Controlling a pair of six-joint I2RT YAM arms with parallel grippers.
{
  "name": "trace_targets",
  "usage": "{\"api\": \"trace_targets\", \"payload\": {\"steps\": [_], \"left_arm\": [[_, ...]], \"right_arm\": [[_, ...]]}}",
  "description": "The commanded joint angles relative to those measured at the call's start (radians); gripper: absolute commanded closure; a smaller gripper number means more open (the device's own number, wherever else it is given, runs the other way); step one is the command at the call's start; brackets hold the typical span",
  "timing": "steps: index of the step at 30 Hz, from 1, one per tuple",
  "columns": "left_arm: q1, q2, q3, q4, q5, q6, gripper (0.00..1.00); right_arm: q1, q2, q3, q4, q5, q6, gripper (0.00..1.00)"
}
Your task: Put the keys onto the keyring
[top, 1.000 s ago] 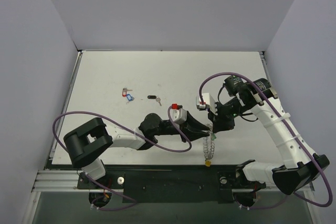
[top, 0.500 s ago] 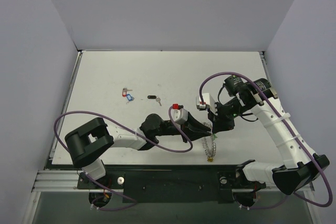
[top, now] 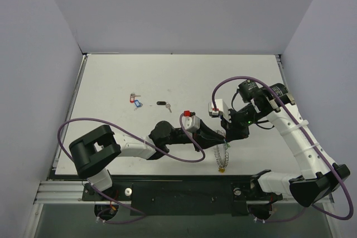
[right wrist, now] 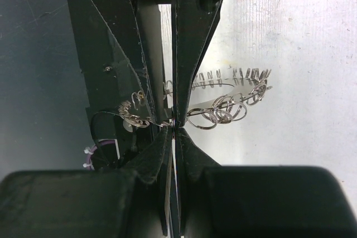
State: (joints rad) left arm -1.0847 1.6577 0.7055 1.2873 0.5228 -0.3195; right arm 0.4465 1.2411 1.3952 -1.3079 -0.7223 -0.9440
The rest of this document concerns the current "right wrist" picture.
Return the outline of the round metal keyring disc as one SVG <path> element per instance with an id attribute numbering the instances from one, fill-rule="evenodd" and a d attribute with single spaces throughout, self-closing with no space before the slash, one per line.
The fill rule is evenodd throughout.
<path id="1" fill-rule="evenodd" d="M 218 125 L 230 124 L 244 119 L 250 106 L 263 100 L 272 87 L 267 80 L 261 82 L 246 81 L 245 85 L 236 85 L 227 94 L 215 99 L 190 105 L 185 122 L 201 130 L 211 130 Z M 146 128 L 154 120 L 144 110 L 144 94 L 134 92 L 131 100 L 122 102 L 118 107 L 119 116 L 130 126 Z"/>

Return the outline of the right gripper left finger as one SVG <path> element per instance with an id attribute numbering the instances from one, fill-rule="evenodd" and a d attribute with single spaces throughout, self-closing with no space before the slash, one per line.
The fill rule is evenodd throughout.
<path id="1" fill-rule="evenodd" d="M 171 168 L 172 128 L 163 127 L 154 141 L 122 169 L 134 175 L 124 235 L 168 234 Z"/>

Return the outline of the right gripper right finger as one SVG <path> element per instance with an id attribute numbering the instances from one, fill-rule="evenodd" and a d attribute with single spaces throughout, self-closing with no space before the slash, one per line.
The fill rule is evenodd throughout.
<path id="1" fill-rule="evenodd" d="M 175 142 L 180 230 L 183 235 L 221 235 L 222 197 L 214 177 L 221 165 L 193 142 L 185 128 L 177 129 Z"/>

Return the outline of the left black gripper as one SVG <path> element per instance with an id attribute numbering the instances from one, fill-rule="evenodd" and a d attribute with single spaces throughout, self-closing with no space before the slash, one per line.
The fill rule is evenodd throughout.
<path id="1" fill-rule="evenodd" d="M 144 110 L 164 120 L 158 4 L 171 4 L 173 118 L 186 120 L 191 85 L 218 24 L 222 0 L 67 0 L 88 117 L 144 94 Z"/>

